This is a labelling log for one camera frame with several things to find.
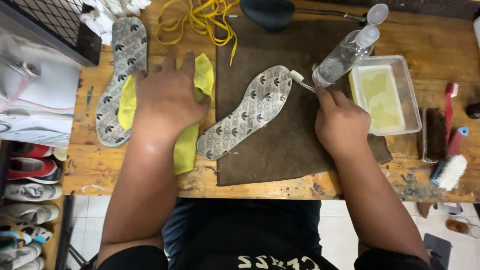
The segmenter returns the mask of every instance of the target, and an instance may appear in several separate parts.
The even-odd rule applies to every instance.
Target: hand
[[[320,101],[315,132],[332,158],[338,161],[371,153],[367,143],[370,115],[338,90],[329,93],[316,86],[315,92]]]
[[[133,125],[151,131],[178,136],[185,128],[202,121],[210,106],[210,97],[197,102],[193,92],[195,55],[190,50],[177,70],[177,50],[171,48],[162,65],[150,67],[148,76],[133,74],[137,109]]]

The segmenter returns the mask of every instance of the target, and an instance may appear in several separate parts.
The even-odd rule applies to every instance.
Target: wooden workbench
[[[158,13],[165,0],[153,1],[140,19],[149,38],[148,64],[161,63],[168,48],[156,40]],[[333,4],[296,1],[297,7],[332,9],[363,14],[367,9]],[[170,10],[165,19],[182,14]],[[239,7],[229,14],[243,16]],[[344,20],[341,17],[295,14],[294,20]],[[480,53],[471,21],[436,16],[390,12],[379,26],[380,39],[375,43],[376,55],[403,55],[419,107],[443,107],[444,90],[448,81],[459,83],[459,93],[453,99],[453,126],[466,125],[470,135],[462,145],[469,164],[459,188],[446,192],[429,179],[430,165],[418,161],[417,134],[388,136],[388,148],[394,160],[381,166],[387,179],[402,200],[407,201],[480,201],[480,120],[471,120],[464,108],[480,101]],[[178,33],[162,33],[163,40],[173,40]],[[178,44],[179,59],[188,48],[204,52],[216,64],[215,46],[208,36],[202,36],[186,25]],[[83,68],[78,89],[72,135],[68,149],[63,192],[71,195],[110,195],[115,187],[127,144],[116,148],[102,145],[96,135],[95,110],[98,98],[107,87],[113,73],[111,47],[102,48],[100,64]],[[215,123],[212,105],[200,132]],[[260,184],[219,187],[216,185],[216,162],[197,156],[195,169],[179,176],[179,196],[218,198],[291,198],[341,199],[342,189],[336,172],[322,172],[298,179]]]

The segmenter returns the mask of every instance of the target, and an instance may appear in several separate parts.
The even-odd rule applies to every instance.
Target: clear plastic bottle
[[[372,53],[373,43],[379,36],[380,32],[374,25],[348,34],[313,71],[313,82],[318,86],[330,86],[350,71],[359,57]]]

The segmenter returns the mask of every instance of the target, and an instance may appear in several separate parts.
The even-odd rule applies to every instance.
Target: red sneaker
[[[60,169],[50,159],[12,158],[8,170],[8,180],[29,179],[41,184],[54,184],[60,177]]]
[[[44,158],[53,153],[53,147],[18,142],[13,146],[13,155],[24,158]]]

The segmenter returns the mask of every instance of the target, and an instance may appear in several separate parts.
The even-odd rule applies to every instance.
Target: person
[[[336,269],[321,256],[320,201],[177,199],[174,145],[206,117],[210,98],[195,99],[193,52],[178,70],[176,58],[171,49],[148,76],[133,75],[138,105],[98,269]],[[420,233],[367,143],[369,114],[340,91],[315,91],[315,131],[335,161],[359,238],[355,269],[429,269]]]

